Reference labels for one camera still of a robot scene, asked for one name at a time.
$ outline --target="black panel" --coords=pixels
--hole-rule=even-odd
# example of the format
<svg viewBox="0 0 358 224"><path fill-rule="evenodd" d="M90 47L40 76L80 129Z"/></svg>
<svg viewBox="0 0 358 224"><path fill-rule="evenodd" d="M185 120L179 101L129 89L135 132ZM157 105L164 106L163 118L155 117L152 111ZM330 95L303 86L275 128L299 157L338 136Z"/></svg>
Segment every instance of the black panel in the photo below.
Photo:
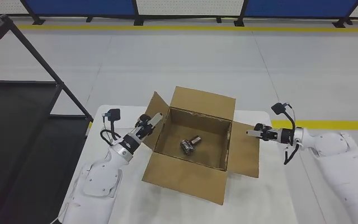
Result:
<svg viewBox="0 0 358 224"><path fill-rule="evenodd" d="M80 115L47 120L0 213L0 223L48 224L57 217L88 124Z"/></svg>
<svg viewBox="0 0 358 224"><path fill-rule="evenodd" d="M55 82L0 81L0 206L61 89Z"/></svg>

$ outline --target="barrier fence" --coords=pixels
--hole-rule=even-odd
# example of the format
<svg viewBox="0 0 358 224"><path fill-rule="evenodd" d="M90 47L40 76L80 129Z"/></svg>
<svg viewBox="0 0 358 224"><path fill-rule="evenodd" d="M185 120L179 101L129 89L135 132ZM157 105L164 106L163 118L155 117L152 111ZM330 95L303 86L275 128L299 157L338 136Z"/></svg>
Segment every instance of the barrier fence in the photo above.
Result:
<svg viewBox="0 0 358 224"><path fill-rule="evenodd" d="M0 14L30 15L35 25L41 17L132 18L135 26L145 20L174 18L237 18L235 26L244 26L244 18L337 19L335 27L344 28L358 16L358 0L0 0Z"/></svg>

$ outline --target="box flap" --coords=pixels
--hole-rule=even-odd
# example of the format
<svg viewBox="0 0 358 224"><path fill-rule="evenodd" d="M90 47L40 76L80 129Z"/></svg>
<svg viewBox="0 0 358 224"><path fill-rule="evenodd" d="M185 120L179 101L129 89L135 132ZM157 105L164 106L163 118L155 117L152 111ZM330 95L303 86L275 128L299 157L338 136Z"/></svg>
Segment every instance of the box flap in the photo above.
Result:
<svg viewBox="0 0 358 224"><path fill-rule="evenodd" d="M171 107L233 120L236 99L177 86Z"/></svg>
<svg viewBox="0 0 358 224"><path fill-rule="evenodd" d="M165 122L166 116L169 111L169 106L165 103L165 101L159 96L157 92L154 92L152 99L145 111L145 114L149 115L151 118L155 116L157 113L163 114L163 119L156 125L153 133L145 138L143 141L149 148L154 150L159 134L161 133L163 124Z"/></svg>
<svg viewBox="0 0 358 224"><path fill-rule="evenodd" d="M232 122L227 170L258 178L259 139L246 134L253 126Z"/></svg>
<svg viewBox="0 0 358 224"><path fill-rule="evenodd" d="M142 180L223 204L227 172L153 152Z"/></svg>

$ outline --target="cable connector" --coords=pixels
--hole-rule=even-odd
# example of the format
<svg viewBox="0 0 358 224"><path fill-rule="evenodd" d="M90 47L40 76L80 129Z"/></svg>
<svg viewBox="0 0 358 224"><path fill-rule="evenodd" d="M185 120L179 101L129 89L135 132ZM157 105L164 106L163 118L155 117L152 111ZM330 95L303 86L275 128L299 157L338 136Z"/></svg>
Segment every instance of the cable connector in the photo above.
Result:
<svg viewBox="0 0 358 224"><path fill-rule="evenodd" d="M121 119L120 109L110 109L108 112L102 114L102 117L108 117L108 121L115 122Z"/></svg>

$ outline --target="blue wall panel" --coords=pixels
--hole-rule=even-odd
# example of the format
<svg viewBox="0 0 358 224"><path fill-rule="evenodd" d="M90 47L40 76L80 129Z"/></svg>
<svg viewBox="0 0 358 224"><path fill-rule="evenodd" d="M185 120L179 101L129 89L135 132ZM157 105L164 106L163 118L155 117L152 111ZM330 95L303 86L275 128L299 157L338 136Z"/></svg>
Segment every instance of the blue wall panel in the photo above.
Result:
<svg viewBox="0 0 358 224"><path fill-rule="evenodd" d="M131 0L27 0L36 14L134 15Z"/></svg>
<svg viewBox="0 0 358 224"><path fill-rule="evenodd" d="M356 0L248 0L246 16L342 17Z"/></svg>

